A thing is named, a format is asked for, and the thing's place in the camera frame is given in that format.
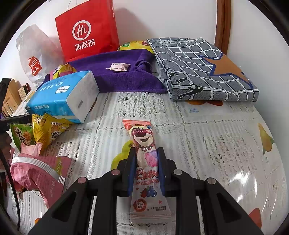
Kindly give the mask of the green snack packet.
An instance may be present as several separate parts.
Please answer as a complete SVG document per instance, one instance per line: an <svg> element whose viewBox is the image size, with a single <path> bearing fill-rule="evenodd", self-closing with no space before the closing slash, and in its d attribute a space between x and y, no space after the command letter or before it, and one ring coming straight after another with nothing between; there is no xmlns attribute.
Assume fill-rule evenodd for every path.
<svg viewBox="0 0 289 235"><path fill-rule="evenodd" d="M21 144L26 146L35 145L35 138L33 135L33 127L27 124L12 123L10 129L14 144L21 150Z"/></svg>

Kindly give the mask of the yellow triangular snack packet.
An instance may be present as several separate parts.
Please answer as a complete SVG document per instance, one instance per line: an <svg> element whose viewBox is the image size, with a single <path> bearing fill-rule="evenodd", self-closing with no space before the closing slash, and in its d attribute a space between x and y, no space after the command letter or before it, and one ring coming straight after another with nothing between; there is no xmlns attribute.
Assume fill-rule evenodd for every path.
<svg viewBox="0 0 289 235"><path fill-rule="evenodd" d="M33 135L36 143L41 143L41 151L45 149L64 131L74 123L65 118L57 119L49 114L43 116L38 114L32 115Z"/></svg>

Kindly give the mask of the pink peach cake packet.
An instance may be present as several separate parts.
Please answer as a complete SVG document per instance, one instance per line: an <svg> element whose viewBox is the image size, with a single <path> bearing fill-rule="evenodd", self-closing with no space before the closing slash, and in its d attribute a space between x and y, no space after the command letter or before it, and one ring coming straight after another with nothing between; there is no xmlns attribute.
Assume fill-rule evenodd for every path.
<svg viewBox="0 0 289 235"><path fill-rule="evenodd" d="M10 167L16 192L24 189L39 191L47 208L50 208L62 194L71 161L71 158L65 156L16 153Z"/></svg>

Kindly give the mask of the blue tissue pack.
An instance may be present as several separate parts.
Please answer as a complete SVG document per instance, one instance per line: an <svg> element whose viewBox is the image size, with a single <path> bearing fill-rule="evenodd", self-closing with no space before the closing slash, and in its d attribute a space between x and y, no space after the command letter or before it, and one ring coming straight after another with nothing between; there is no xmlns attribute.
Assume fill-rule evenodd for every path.
<svg viewBox="0 0 289 235"><path fill-rule="evenodd" d="M25 108L30 114L50 114L82 124L99 92L92 71L79 71L46 82Z"/></svg>

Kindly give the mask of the Lotso bear candy packet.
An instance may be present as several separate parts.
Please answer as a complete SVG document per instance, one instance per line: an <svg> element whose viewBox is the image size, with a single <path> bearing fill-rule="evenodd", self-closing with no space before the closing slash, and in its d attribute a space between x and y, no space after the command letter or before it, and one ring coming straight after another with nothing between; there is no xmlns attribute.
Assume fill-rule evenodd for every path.
<svg viewBox="0 0 289 235"><path fill-rule="evenodd" d="M131 196L130 220L137 224L170 221L171 210L161 192L158 153L150 121L124 119L136 149L136 170Z"/></svg>

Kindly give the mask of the pink yellow snack bag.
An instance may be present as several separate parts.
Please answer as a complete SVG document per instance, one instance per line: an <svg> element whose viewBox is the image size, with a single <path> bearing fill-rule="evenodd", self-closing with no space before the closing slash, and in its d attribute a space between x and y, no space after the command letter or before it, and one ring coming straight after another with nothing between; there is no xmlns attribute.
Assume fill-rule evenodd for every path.
<svg viewBox="0 0 289 235"><path fill-rule="evenodd" d="M66 63L64 65L59 65L50 73L50 80L54 80L56 78L75 73L77 70L71 66L70 64Z"/></svg>

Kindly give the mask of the small pink candy packet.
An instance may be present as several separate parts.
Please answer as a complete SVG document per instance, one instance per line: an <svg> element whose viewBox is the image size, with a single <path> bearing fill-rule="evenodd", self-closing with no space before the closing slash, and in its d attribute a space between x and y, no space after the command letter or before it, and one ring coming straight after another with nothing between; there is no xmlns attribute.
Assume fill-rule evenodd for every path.
<svg viewBox="0 0 289 235"><path fill-rule="evenodd" d="M116 71L116 72L123 72L123 71L127 71L129 67L130 67L130 64L127 64L127 63L112 63L110 68L107 68L107 69L111 71Z"/></svg>

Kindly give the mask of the pink wrapper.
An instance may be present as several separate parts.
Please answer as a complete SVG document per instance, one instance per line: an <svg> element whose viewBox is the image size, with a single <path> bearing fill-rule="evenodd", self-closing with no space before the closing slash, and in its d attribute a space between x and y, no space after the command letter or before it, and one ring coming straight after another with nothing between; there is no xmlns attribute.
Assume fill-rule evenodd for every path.
<svg viewBox="0 0 289 235"><path fill-rule="evenodd" d="M42 146L43 144L41 142L38 142L35 145L25 145L21 143L21 153L38 157L40 156Z"/></svg>

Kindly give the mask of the wooden bed headboard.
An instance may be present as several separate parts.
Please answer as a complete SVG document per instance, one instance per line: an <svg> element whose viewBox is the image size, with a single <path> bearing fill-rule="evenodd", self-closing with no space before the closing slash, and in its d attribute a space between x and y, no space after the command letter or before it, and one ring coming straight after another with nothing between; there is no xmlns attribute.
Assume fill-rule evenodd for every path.
<svg viewBox="0 0 289 235"><path fill-rule="evenodd" d="M21 98L18 92L19 88L19 82L16 82L14 79L12 79L9 83L7 93L3 102L2 114L5 118L14 114L21 103Z"/></svg>

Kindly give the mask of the brown patterned book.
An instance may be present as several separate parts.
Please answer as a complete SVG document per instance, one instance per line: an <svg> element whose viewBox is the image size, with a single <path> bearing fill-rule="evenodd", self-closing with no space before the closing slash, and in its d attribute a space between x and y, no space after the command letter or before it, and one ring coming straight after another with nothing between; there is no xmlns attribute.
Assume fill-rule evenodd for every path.
<svg viewBox="0 0 289 235"><path fill-rule="evenodd" d="M25 97L27 96L27 94L31 91L31 87L28 83L26 83L25 85L23 85L22 87L20 87L18 89L18 93L20 96L21 100L24 100Z"/></svg>

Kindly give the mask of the white Miniso plastic bag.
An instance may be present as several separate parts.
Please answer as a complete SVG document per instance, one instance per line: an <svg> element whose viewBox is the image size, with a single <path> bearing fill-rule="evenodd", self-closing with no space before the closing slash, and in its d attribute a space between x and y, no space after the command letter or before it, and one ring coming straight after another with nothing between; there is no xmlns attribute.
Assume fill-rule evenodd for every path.
<svg viewBox="0 0 289 235"><path fill-rule="evenodd" d="M61 49L35 24L19 34L16 48L23 71L35 87L43 83L47 74L64 63Z"/></svg>

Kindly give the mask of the red Haidilao paper bag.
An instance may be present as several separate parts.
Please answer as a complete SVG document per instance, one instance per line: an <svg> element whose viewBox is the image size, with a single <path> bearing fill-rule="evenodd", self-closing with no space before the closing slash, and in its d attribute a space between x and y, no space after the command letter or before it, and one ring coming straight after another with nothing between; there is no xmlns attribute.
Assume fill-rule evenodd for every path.
<svg viewBox="0 0 289 235"><path fill-rule="evenodd" d="M86 1L55 18L66 62L119 47L112 1Z"/></svg>

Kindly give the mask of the grey checked folded blanket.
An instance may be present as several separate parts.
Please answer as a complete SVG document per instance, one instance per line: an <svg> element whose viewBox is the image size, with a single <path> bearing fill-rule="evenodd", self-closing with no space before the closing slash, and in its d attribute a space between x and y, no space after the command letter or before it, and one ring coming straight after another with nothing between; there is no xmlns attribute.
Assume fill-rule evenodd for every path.
<svg viewBox="0 0 289 235"><path fill-rule="evenodd" d="M259 89L205 39L151 38L147 42L172 101L257 101Z"/></svg>

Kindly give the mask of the yellow chips bag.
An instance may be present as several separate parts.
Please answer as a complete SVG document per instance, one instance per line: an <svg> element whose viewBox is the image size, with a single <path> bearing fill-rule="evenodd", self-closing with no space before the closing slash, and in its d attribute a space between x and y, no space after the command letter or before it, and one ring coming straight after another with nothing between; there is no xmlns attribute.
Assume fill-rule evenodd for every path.
<svg viewBox="0 0 289 235"><path fill-rule="evenodd" d="M154 54L154 51L151 48L151 46L149 45L147 40L145 40L145 41L131 41L131 42L124 43L118 48L118 51L121 51L121 50L141 50L141 49L148 50L150 53Z"/></svg>

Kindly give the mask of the brown wooden door frame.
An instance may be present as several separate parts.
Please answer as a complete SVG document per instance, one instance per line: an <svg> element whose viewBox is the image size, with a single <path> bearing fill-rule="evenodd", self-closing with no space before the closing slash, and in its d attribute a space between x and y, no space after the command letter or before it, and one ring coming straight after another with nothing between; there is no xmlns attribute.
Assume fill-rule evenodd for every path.
<svg viewBox="0 0 289 235"><path fill-rule="evenodd" d="M215 46L225 55L230 40L231 18L231 0L217 0Z"/></svg>

